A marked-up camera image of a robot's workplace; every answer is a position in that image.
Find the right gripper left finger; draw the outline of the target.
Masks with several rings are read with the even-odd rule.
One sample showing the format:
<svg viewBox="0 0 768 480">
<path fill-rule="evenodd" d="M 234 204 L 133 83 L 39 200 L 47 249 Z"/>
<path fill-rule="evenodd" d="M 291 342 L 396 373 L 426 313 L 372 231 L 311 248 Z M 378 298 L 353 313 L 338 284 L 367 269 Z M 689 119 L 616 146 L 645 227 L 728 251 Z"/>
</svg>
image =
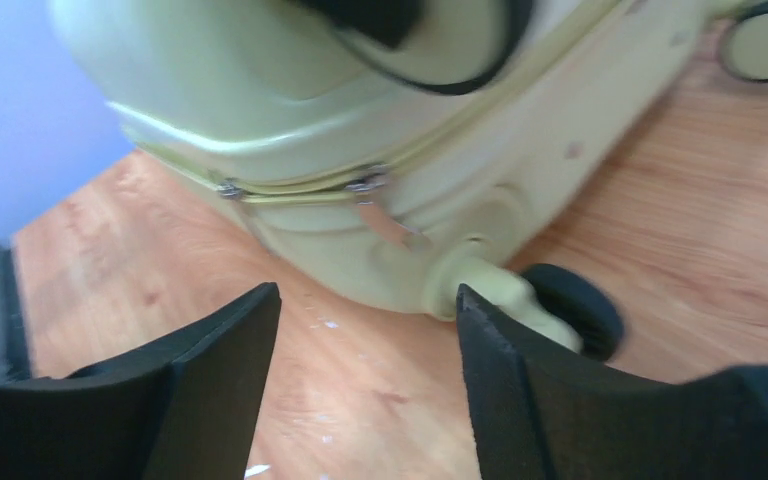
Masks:
<svg viewBox="0 0 768 480">
<path fill-rule="evenodd" d="M 67 377 L 0 385 L 0 479 L 241 479 L 281 311 L 263 283 Z"/>
</svg>

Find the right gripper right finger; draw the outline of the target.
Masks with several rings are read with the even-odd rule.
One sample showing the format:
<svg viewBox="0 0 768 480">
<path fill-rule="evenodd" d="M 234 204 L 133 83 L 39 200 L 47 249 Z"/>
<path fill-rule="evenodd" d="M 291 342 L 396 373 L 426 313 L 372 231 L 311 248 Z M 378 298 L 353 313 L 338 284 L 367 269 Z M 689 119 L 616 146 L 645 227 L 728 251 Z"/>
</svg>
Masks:
<svg viewBox="0 0 768 480">
<path fill-rule="evenodd" d="M 484 479 L 768 479 L 768 365 L 646 379 L 559 345 L 468 286 L 456 326 Z"/>
</svg>

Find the cream suitcase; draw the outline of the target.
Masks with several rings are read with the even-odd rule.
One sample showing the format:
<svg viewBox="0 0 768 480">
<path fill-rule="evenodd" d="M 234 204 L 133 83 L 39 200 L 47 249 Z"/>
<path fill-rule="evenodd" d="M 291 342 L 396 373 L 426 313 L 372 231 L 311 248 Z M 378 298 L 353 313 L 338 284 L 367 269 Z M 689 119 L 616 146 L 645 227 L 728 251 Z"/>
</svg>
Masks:
<svg viewBox="0 0 768 480">
<path fill-rule="evenodd" d="M 369 307 L 456 317 L 468 286 L 597 361 L 624 335 L 567 269 L 508 261 L 675 81 L 709 26 L 768 83 L 768 1 L 539 1 L 517 55 L 463 96 L 389 79 L 299 1 L 50 1 L 123 134 L 266 250 Z"/>
</svg>

